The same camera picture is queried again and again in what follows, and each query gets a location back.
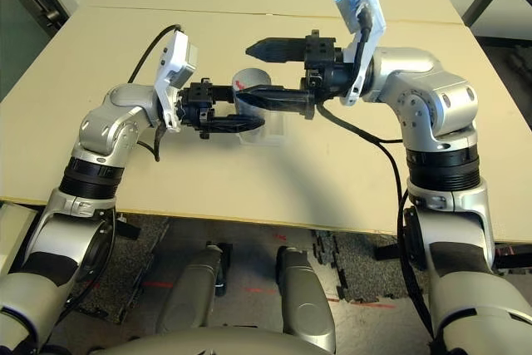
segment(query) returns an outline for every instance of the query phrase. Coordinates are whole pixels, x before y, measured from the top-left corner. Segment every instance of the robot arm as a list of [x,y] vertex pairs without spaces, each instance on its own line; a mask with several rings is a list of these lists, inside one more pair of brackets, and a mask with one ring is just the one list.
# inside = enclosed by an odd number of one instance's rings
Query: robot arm
[[197,51],[183,32],[173,31],[153,86],[117,86],[82,120],[62,182],[37,223],[23,266],[0,278],[0,346],[28,353],[39,349],[65,316],[74,283],[97,280],[114,243],[115,193],[145,129],[164,133],[192,126],[208,138],[264,123],[257,116],[215,116],[217,101],[234,102],[231,86],[203,79],[182,89],[194,72]]
[[[487,186],[479,172],[474,89],[428,52],[376,47],[384,30],[378,2],[336,2],[350,32],[359,31],[352,44],[334,47],[334,38],[321,38],[317,31],[305,39],[264,39],[247,53],[266,62],[304,62],[302,89],[256,86],[237,96],[253,106],[296,111],[308,119],[315,106],[320,110],[335,96],[344,105],[359,96],[389,105],[401,125],[408,196],[414,204],[405,210],[404,236],[398,241],[406,242],[408,258],[430,276],[431,320],[426,326],[435,338],[432,350],[526,352],[523,348],[532,341],[532,308],[516,288],[491,272],[495,245]],[[372,18],[372,24],[366,18],[365,27],[377,28],[366,42],[357,41],[364,36],[363,8]],[[359,62],[357,53],[362,54]]]

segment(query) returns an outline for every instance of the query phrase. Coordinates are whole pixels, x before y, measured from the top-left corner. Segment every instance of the black cable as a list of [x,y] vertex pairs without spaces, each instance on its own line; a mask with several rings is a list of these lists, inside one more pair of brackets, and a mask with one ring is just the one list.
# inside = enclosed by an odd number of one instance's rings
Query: black cable
[[155,155],[155,150],[153,147],[151,147],[149,144],[147,144],[146,142],[144,141],[137,141],[136,142],[137,145],[141,145],[142,147],[144,147],[145,149],[147,149],[155,158],[157,157]]
[[402,143],[402,139],[381,139],[378,136],[372,135],[371,133],[369,133],[369,132],[367,132],[367,131],[365,131],[365,130],[357,127],[357,126],[355,126],[353,124],[350,124],[349,122],[338,118],[332,112],[327,110],[323,106],[322,102],[318,103],[316,105],[316,107],[317,107],[319,113],[322,116],[326,117],[328,120],[330,120],[331,122],[335,123],[336,125],[341,126],[342,128],[347,129],[348,131],[350,131],[350,132],[352,132],[352,133],[354,133],[356,135],[359,135],[365,141],[369,141],[369,142],[371,142],[373,144],[375,144],[375,143]]
[[396,188],[397,188],[397,203],[399,204],[401,202],[401,194],[402,194],[402,187],[401,187],[401,176],[399,175],[399,169],[397,168],[397,163],[394,160],[392,154],[388,151],[386,147],[384,147],[381,143],[387,143],[392,141],[381,141],[380,138],[372,135],[371,133],[368,133],[360,128],[357,128],[354,125],[351,125],[344,120],[341,120],[337,116],[335,116],[332,112],[330,112],[325,106],[323,105],[323,102],[319,102],[316,105],[316,108],[318,109],[318,112],[327,120],[331,121],[333,124],[336,124],[344,129],[347,129],[348,131],[359,135],[361,138],[363,138],[365,141],[368,141],[372,145],[375,145],[378,147],[384,155],[388,158],[390,161],[390,164],[392,164],[393,169],[393,175],[396,180]]
[[151,51],[154,49],[154,47],[159,43],[159,41],[163,38],[164,35],[166,35],[168,32],[172,31],[181,31],[181,25],[179,24],[172,24],[163,29],[161,32],[159,32],[159,35],[155,37],[153,41],[151,41],[150,45],[146,50],[144,51],[144,54],[140,58],[139,62],[137,62],[135,70],[131,73],[130,79],[127,81],[127,83],[133,83],[135,80],[137,74],[139,73],[140,69],[144,65],[144,62],[146,61],[146,58],[150,55]]
[[[343,91],[348,91],[354,84],[355,80],[358,77],[358,73],[360,72],[364,46],[365,46],[365,43],[367,42],[367,39],[369,38],[369,33],[371,31],[372,25],[371,25],[371,15],[369,14],[366,8],[363,8],[357,17],[358,17],[358,21],[361,26],[362,36],[361,36],[360,42],[357,45],[357,50],[355,51],[355,58],[353,61],[353,78],[351,82],[343,90],[338,91],[337,93],[333,93],[329,97],[329,99],[334,96],[337,96]],[[338,118],[333,113],[331,113],[329,110],[327,110],[325,106],[323,105],[323,103],[324,101],[319,101],[316,107],[318,109],[318,112],[324,118],[326,118],[327,120],[331,121],[332,123],[338,126],[341,126],[344,129],[347,129],[348,131],[356,135],[359,135],[365,141],[368,141],[369,143],[372,143],[373,145],[378,147],[388,158],[388,160],[390,161],[390,164],[392,164],[393,174],[395,177],[396,188],[397,188],[397,203],[398,203],[397,247],[399,248],[399,259],[401,261],[402,276],[405,281],[408,295],[411,298],[412,303],[414,304],[414,308],[416,308],[416,311],[421,321],[425,325],[426,330],[429,332],[431,337],[434,338],[434,333],[432,331],[432,324],[431,324],[431,315],[425,305],[425,301],[423,300],[421,289],[419,287],[419,284],[417,283],[416,275],[414,274],[414,271],[410,265],[410,262],[408,260],[408,254],[406,251],[402,211],[405,207],[406,198],[408,197],[408,192],[406,191],[404,195],[401,194],[402,193],[401,176],[399,175],[399,169],[397,168],[397,163],[394,160],[392,154],[390,154],[390,152],[382,145],[382,143],[401,143],[402,141],[383,140],[375,135],[372,135],[369,132],[366,132],[365,130],[362,130],[352,124],[349,124],[348,122],[345,122],[344,120]]]
[[399,211],[397,212],[397,247],[399,248],[399,260],[401,261],[402,277],[405,280],[406,291],[408,296],[416,308],[417,314],[421,321],[425,325],[426,330],[429,332],[432,338],[434,338],[434,332],[432,331],[431,314],[425,305],[423,299],[423,293],[417,283],[414,270],[408,261],[408,254],[406,252],[404,226],[403,226],[403,209],[405,208],[406,199],[408,198],[408,190],[401,198],[399,203]]
[[[146,58],[150,55],[150,53],[153,51],[154,47],[157,45],[157,43],[160,42],[160,40],[169,32],[172,31],[181,31],[181,25],[179,24],[172,24],[163,29],[159,34],[155,37],[153,41],[151,41],[150,45],[144,50],[144,53],[142,54],[142,57],[140,58],[139,62],[136,63],[135,70],[131,73],[130,79],[128,79],[127,83],[133,83],[135,80],[137,74],[139,73],[140,69],[144,65]],[[155,139],[153,143],[153,147],[145,143],[144,141],[137,141],[137,145],[141,145],[145,149],[147,149],[151,154],[153,154],[155,161],[159,162],[159,147],[160,147],[160,140],[162,139],[163,135],[166,133],[166,126],[164,130],[159,130],[159,127],[161,125],[164,125],[165,123],[162,121],[159,126],[157,126],[157,131],[155,132]]]
[[103,273],[106,271],[107,265],[109,264],[109,261],[111,260],[111,256],[113,253],[113,248],[115,247],[115,238],[116,238],[116,209],[112,209],[112,232],[111,232],[111,243],[109,244],[109,251],[107,252],[106,259],[101,266],[101,268],[98,270],[92,281],[83,289],[83,291],[75,298],[73,298],[68,305],[63,309],[61,314],[59,315],[59,319],[56,322],[56,325],[58,325],[72,310],[77,308],[77,306],[85,299],[85,297],[90,293],[90,291],[94,288],[98,280],[101,278]]

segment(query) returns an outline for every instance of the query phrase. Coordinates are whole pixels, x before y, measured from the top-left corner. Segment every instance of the floor mat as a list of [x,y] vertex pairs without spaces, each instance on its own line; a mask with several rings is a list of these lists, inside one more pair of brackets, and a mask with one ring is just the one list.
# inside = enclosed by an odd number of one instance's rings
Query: floor mat
[[[168,218],[124,214],[127,223],[140,228],[137,240],[116,237],[115,248],[105,273],[77,311],[113,323],[121,323],[135,299],[140,282],[150,267],[154,247],[168,227]],[[72,291],[77,296],[88,284],[78,283]]]
[[[347,301],[374,303],[379,297],[408,296],[399,259],[377,261],[376,247],[395,244],[387,234],[331,233],[317,231],[314,253],[320,263],[331,264],[338,272],[338,297]],[[414,269],[417,282],[428,293],[428,274]]]

